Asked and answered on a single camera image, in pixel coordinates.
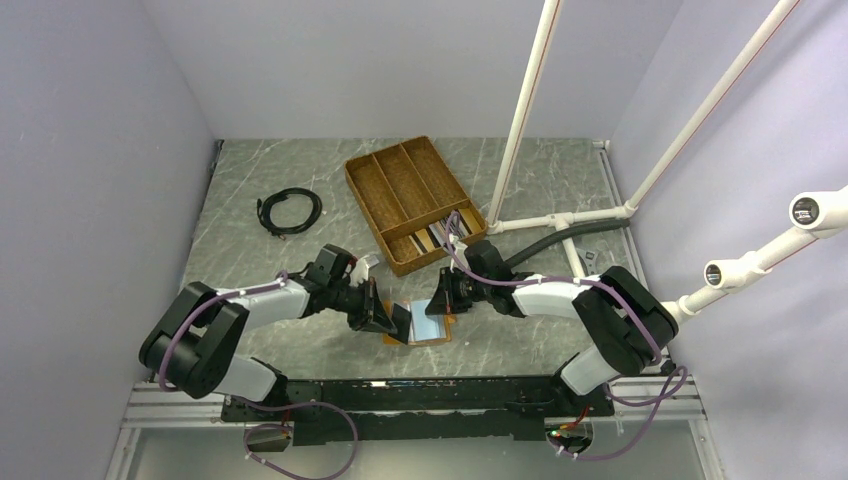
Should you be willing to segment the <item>grey credit card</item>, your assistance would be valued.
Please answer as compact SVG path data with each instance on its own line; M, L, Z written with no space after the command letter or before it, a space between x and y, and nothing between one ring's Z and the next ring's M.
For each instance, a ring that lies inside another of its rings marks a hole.
M404 306L394 303L391 308L390 320L393 324L388 336L401 344L407 345L412 331L412 314Z

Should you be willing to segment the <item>orange leather card holder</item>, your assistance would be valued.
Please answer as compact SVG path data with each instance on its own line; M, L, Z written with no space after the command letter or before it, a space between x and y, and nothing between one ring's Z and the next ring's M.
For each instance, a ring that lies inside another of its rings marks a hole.
M389 314L406 313L411 317L410 332L406 345L433 346L452 340L451 327L456 323L455 315L431 316L425 313L428 300L401 303L384 301Z

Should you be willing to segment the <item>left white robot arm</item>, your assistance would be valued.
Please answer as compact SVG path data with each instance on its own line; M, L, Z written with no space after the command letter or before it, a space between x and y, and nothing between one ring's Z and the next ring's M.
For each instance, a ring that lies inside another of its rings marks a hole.
M288 378L263 361L238 355L242 335L325 310L345 314L353 331L401 343L409 339L410 313L384 305L366 261L326 244L302 270L282 270L266 283L235 289L187 284L142 342L138 358L164 391L194 399L235 396L261 419L272 420L289 402Z

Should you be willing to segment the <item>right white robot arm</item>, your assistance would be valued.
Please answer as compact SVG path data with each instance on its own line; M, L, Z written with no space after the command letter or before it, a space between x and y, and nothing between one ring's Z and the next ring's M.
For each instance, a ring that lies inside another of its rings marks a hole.
M441 269L425 312L456 315L477 302L506 316L582 322L593 344L558 370L550 391L553 406L564 415L578 413L601 385L657 364L679 332L672 314L623 267L581 278L516 272L488 241L467 247Z

